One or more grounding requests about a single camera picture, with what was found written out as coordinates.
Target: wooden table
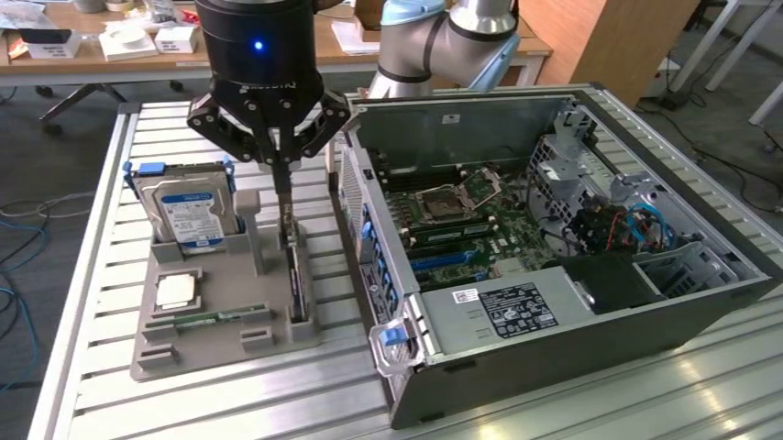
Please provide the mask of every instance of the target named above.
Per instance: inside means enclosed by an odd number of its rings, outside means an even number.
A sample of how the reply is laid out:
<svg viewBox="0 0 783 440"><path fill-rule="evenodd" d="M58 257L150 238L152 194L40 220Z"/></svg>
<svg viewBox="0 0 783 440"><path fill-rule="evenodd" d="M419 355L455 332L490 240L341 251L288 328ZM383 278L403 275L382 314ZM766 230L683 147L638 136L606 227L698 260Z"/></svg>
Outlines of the wooden table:
<svg viewBox="0 0 783 440"><path fill-rule="evenodd" d="M195 11L192 4L183 9ZM350 17L353 10L341 5L329 12L330 16ZM120 20L122 14L102 12L82 14L71 4L48 4L47 15L59 28L71 28L86 34L98 34L104 30L104 22ZM378 55L350 56L341 50L333 33L334 18L317 16L317 56L318 68L325 73L373 72L377 69ZM514 83L535 83L541 65L553 49L534 35L527 25L521 26L523 37L517 59L510 74ZM0 53L8 53L8 39L16 33L10 32L0 38ZM210 78L210 62L199 35L200 44L192 54L166 54L155 57L106 62L96 38L84 41L72 60L34 60L24 54L16 60L0 57L0 86L56 85L83 83L128 83L140 81L182 80Z"/></svg>

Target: circuit board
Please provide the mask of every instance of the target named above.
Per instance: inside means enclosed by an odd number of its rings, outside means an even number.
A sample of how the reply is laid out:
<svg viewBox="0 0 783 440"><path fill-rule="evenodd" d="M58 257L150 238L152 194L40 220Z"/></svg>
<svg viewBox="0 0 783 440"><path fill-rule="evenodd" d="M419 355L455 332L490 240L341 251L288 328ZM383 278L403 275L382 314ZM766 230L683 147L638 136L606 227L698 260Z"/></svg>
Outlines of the circuit board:
<svg viewBox="0 0 783 440"><path fill-rule="evenodd" d="M477 168L458 185L387 194L423 292L539 270L555 258L518 175Z"/></svg>

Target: expansion slot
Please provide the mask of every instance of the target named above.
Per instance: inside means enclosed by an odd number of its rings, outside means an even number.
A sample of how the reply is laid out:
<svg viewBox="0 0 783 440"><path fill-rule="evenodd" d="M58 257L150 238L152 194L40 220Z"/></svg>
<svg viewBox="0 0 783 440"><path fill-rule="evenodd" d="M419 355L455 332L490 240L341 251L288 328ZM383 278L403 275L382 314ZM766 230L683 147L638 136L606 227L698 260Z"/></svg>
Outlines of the expansion slot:
<svg viewBox="0 0 783 440"><path fill-rule="evenodd" d="M455 264L466 264L475 255L475 250L467 250L466 252L458 252L455 254L443 255L441 257L415 259L411 261L411 268L414 271L419 271L443 268Z"/></svg>

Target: blue cable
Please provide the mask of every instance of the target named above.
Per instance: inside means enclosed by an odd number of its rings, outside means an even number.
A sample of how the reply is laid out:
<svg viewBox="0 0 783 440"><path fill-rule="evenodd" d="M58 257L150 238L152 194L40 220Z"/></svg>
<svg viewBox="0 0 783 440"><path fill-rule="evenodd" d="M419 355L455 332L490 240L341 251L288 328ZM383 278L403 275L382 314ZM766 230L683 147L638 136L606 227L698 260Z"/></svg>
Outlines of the blue cable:
<svg viewBox="0 0 783 440"><path fill-rule="evenodd" d="M639 238L642 241L645 241L642 234L639 234L639 232L637 231L637 228L634 227L633 216L630 215L630 213L635 209L643 209L643 210L649 211L658 218L658 222L661 223L661 228L665 231L663 234L670 239L670 249L674 248L674 236L670 232L670 228L666 225L666 220L663 220L663 214L661 213L661 211L658 210L658 208L653 204L637 203L629 208L629 217L631 217L631 218L627 221L629 221L629 224L631 225L631 232L634 233L634 236L637 238Z"/></svg>
<svg viewBox="0 0 783 440"><path fill-rule="evenodd" d="M27 310L27 303L24 302L23 298L20 298L18 296L18 294L14 290L7 289L4 287L0 287L0 292L3 292L6 295L8 295L11 297L11 300L16 301L19 307L23 309L24 323L27 324L27 331L30 332L30 339L34 344L34 358L30 361L30 365L27 366L27 370L23 371L23 374L20 374L15 380L12 380L10 383L6 384L6 386L3 388L0 388L0 392L3 392L6 390L8 390L16 383L24 381L27 379L27 377L34 373L34 370L36 369L36 364L38 364L38 342L36 342L36 330L34 327L34 321L30 317L30 311Z"/></svg>
<svg viewBox="0 0 783 440"><path fill-rule="evenodd" d="M7 223L3 220L0 220L0 226L10 227L12 229L20 229L23 231L36 231L38 234L40 235L40 244L38 246L36 252L34 252L34 254L28 258L26 258L23 260L23 262L20 262L12 268L10 268L10 269L0 269L0 272L8 273L12 270L19 269L22 266L24 266L27 263L30 263L34 260L35 257L38 257L40 255L40 253L43 252L44 248L47 247L47 232L40 227L14 225L12 223Z"/></svg>

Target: aluminum table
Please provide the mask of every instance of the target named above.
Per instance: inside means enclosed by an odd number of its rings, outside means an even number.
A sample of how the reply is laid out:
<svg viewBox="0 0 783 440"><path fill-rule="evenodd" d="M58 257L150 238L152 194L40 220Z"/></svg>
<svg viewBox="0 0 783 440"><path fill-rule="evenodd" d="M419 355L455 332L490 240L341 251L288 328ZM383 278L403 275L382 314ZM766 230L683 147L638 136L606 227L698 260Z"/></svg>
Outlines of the aluminum table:
<svg viewBox="0 0 783 440"><path fill-rule="evenodd" d="M781 235L699 168L685 164L677 148L609 93L586 90L783 264ZM223 158L215 145L187 128L186 113L187 103L156 103L118 116L31 439L781 438L782 291L727 315L674 351L419 427L391 430L347 275L325 155L307 160L294 173L295 212L309 232L323 344L135 382L128 363L151 226L119 170L128 159L192 163ZM622 171L638 166L607 133L599 133L598 148ZM341 158L339 148L334 158ZM262 227L274 225L271 176L254 164L238 164L236 172L238 187L260 191Z"/></svg>

